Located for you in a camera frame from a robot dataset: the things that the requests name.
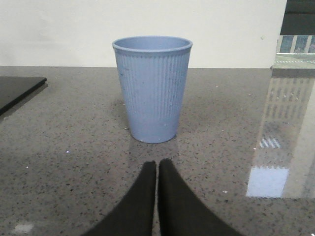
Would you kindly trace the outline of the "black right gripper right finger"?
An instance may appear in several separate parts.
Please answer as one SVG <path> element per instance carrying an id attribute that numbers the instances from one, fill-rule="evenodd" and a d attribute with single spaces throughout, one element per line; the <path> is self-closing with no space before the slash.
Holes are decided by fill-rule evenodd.
<path id="1" fill-rule="evenodd" d="M 162 236 L 240 235 L 199 200 L 170 159 L 159 164 L 158 216 Z"/>

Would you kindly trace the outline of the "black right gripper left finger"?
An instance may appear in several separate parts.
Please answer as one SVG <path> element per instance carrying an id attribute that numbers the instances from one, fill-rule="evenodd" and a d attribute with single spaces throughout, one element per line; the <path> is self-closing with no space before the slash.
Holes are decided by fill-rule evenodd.
<path id="1" fill-rule="evenodd" d="M 151 236 L 156 191 L 156 162 L 145 162 L 121 201 L 86 236 Z"/>

